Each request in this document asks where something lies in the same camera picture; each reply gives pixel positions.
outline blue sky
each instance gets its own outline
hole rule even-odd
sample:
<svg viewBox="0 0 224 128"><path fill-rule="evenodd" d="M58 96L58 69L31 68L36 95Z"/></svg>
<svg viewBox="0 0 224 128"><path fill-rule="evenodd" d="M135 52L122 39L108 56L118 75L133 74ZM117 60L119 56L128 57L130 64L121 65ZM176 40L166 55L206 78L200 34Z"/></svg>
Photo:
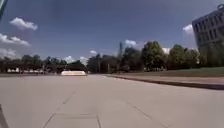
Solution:
<svg viewBox="0 0 224 128"><path fill-rule="evenodd" d="M222 2L8 0L0 23L0 51L9 56L39 54L77 60L90 57L93 51L114 54L121 41L138 49L150 40L164 48L174 44L196 48L191 28L183 28Z"/></svg>

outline curb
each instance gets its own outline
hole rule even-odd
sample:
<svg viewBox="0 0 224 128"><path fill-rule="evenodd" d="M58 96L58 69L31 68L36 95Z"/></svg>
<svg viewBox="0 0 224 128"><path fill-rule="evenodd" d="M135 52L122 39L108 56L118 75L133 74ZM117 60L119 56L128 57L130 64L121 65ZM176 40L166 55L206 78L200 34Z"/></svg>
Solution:
<svg viewBox="0 0 224 128"><path fill-rule="evenodd" d="M171 82L171 81L157 81L157 80L145 80L137 78L127 78L121 76L108 76L113 78L125 79L125 80L134 80L147 83L156 83L156 84L166 84L171 86L178 87L190 87L190 88L201 88L201 89L212 89L212 90L224 90L224 84L202 84L202 83L182 83L182 82Z"/></svg>

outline paved plaza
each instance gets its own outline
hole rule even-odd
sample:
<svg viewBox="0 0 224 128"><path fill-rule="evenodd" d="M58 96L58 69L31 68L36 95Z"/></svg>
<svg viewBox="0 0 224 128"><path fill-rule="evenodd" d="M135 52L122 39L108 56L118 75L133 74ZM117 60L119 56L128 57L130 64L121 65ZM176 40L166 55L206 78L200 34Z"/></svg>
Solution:
<svg viewBox="0 0 224 128"><path fill-rule="evenodd" d="M224 92L106 76L0 78L9 128L223 128Z"/></svg>

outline distant building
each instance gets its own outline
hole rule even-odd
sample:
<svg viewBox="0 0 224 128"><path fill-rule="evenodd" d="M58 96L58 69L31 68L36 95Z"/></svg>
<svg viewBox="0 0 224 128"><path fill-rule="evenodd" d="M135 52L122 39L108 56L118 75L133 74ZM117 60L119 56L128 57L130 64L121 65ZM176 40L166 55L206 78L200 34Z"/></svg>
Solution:
<svg viewBox="0 0 224 128"><path fill-rule="evenodd" d="M224 65L224 4L192 22L201 61L208 66Z"/></svg>

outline green lawn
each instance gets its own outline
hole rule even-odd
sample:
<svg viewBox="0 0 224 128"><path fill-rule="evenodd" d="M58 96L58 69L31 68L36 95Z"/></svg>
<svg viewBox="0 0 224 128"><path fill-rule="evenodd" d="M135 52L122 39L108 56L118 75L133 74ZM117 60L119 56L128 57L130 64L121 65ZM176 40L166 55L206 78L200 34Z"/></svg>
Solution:
<svg viewBox="0 0 224 128"><path fill-rule="evenodd" d="M224 77L224 67L172 70L161 72L125 73L137 76Z"/></svg>

